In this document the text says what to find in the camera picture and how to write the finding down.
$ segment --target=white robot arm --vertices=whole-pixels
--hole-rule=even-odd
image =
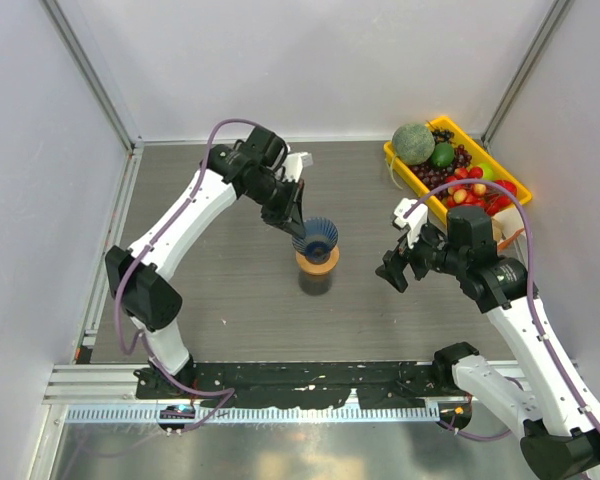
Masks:
[[[454,275],[462,291],[503,336],[531,392],[524,392],[502,377],[468,343],[435,353],[434,363],[443,383],[474,396],[520,439],[522,453],[542,480],[568,478],[600,464],[600,402],[578,375],[556,338],[536,295],[533,302],[544,328],[540,335],[529,311],[527,271],[516,259],[500,257],[493,241],[491,219],[480,207],[462,206],[449,211],[448,236],[427,222],[428,209],[420,205],[407,218],[415,200],[404,199],[394,211],[394,226],[404,232],[393,251],[383,257],[376,273],[398,291],[407,281],[410,265],[416,280],[429,270]],[[567,378],[584,399],[581,408],[545,341]]]
[[[194,363],[184,346],[176,318],[182,298],[169,281],[202,232],[243,194],[262,206],[265,223],[304,236],[304,183],[300,175],[303,164],[310,161],[310,154],[287,153],[284,141],[262,127],[254,128],[245,142],[239,141],[233,148],[224,145],[212,148],[208,169],[195,197],[191,199],[191,194],[200,171],[145,235],[127,250],[114,246],[105,256],[110,290],[115,297],[138,252],[151,247],[124,289],[122,306],[144,332],[155,358],[182,384],[192,384]],[[183,205],[186,208],[172,220]],[[168,229],[157,241],[152,241],[166,225]],[[159,372],[154,373],[159,379]],[[164,386],[172,388],[168,382]]]

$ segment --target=table surface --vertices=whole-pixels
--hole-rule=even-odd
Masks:
[[[304,218],[325,216],[339,231],[340,261],[326,293],[307,284],[291,238],[241,198],[202,234],[172,279],[184,298],[178,321],[194,358],[206,361],[431,360],[468,341],[492,360],[512,359],[504,340],[463,296],[457,281],[431,273],[404,294],[374,274],[399,232],[390,215],[403,196],[379,142],[294,144],[309,151]],[[121,241],[149,230],[190,182],[202,146],[147,147]],[[143,361],[118,351],[107,301],[92,361]],[[125,322],[127,338],[132,330]]]

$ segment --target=melon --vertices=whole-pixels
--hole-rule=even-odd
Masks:
[[[433,134],[421,123],[401,126],[391,139],[396,155],[407,165],[420,165],[427,161],[436,148]]]

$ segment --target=white backdrop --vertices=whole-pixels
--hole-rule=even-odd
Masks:
[[[0,479],[26,478],[124,164],[40,2],[0,1]]]
[[[574,2],[492,148],[534,194],[540,294],[600,398],[600,0]]]
[[[481,133],[550,4],[62,2],[145,140],[203,139],[232,116],[296,138],[386,138],[442,113]]]

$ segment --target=lime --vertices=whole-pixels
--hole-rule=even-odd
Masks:
[[[451,144],[443,142],[436,145],[429,160],[434,167],[445,168],[453,163],[455,152]]]
[[[478,166],[482,169],[482,179],[483,180],[489,180],[489,181],[493,182],[493,179],[496,178],[496,175],[495,175],[495,173],[493,173],[493,169],[491,168],[491,165],[489,165],[486,162],[482,162],[476,166]]]

